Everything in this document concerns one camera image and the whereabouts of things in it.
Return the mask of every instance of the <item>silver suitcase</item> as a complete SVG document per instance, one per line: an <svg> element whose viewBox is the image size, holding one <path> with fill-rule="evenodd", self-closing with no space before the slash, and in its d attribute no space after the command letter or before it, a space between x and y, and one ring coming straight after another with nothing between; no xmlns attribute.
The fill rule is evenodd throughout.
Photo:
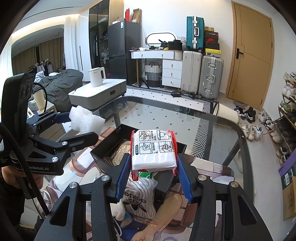
<svg viewBox="0 0 296 241"><path fill-rule="evenodd" d="M181 76L181 90L197 94L200 79L202 54L193 51L184 51Z"/></svg>
<svg viewBox="0 0 296 241"><path fill-rule="evenodd" d="M216 99L221 84L224 61L221 58L203 56L198 97Z"/></svg>

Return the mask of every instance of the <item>blue gripper pad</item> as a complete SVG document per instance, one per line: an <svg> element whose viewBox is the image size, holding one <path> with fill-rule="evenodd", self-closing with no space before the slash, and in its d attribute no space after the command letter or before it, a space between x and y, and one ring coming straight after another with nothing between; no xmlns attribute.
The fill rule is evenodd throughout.
<svg viewBox="0 0 296 241"><path fill-rule="evenodd" d="M122 199L123 195L124 195L124 191L126 189L126 184L128 182L128 177L129 177L129 174L131 172L131 155L128 154L126 160L125 160L125 163L124 163L124 166L122 168L122 171L121 171L121 174L118 178L118 181L116 183L116 200L117 202L120 201L120 199Z"/></svg>
<svg viewBox="0 0 296 241"><path fill-rule="evenodd" d="M185 198L188 199L189 203L192 203L193 202L193 195L191 190L192 185L179 155L178 155L178 162L177 162L177 171L178 171L178 177L181 183L181 187L183 189L184 196Z"/></svg>

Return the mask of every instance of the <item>white paper cup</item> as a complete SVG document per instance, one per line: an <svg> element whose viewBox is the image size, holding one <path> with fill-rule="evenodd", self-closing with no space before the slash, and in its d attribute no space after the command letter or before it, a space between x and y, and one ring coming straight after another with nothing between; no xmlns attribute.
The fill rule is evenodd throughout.
<svg viewBox="0 0 296 241"><path fill-rule="evenodd" d="M39 90L38 92L33 94L33 97L36 101L38 109L43 110L45 107L45 98L44 98L43 90Z"/></svg>

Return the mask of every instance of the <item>curtain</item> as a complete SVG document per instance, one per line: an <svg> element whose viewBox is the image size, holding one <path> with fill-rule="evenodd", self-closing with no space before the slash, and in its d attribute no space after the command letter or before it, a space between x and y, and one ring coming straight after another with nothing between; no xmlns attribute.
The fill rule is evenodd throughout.
<svg viewBox="0 0 296 241"><path fill-rule="evenodd" d="M2 100L3 85L7 78L13 76L11 64L11 45L12 37L10 36L2 53L0 54L0 106Z"/></svg>
<svg viewBox="0 0 296 241"><path fill-rule="evenodd" d="M54 72L58 72L57 69L61 69L63 66L64 57L64 39L56 38L44 43L39 44L40 61L49 59L52 64Z"/></svg>
<svg viewBox="0 0 296 241"><path fill-rule="evenodd" d="M37 63L36 47L22 51L12 58L13 74L22 74L29 71L29 67Z"/></svg>
<svg viewBox="0 0 296 241"><path fill-rule="evenodd" d="M65 61L67 69L78 69L78 59L76 53L76 32L75 27L79 17L68 16L65 21L64 28L64 48Z"/></svg>

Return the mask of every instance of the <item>glass tabletop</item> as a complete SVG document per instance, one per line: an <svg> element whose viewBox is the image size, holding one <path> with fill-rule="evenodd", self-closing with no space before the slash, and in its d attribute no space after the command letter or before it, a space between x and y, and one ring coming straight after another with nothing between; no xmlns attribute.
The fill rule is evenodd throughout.
<svg viewBox="0 0 296 241"><path fill-rule="evenodd" d="M106 120L102 132L120 124L141 130L174 131L177 142L187 145L185 154L230 167L253 202L249 149L236 123L199 110L132 96L115 99L93 113ZM70 130L66 136L75 134Z"/></svg>

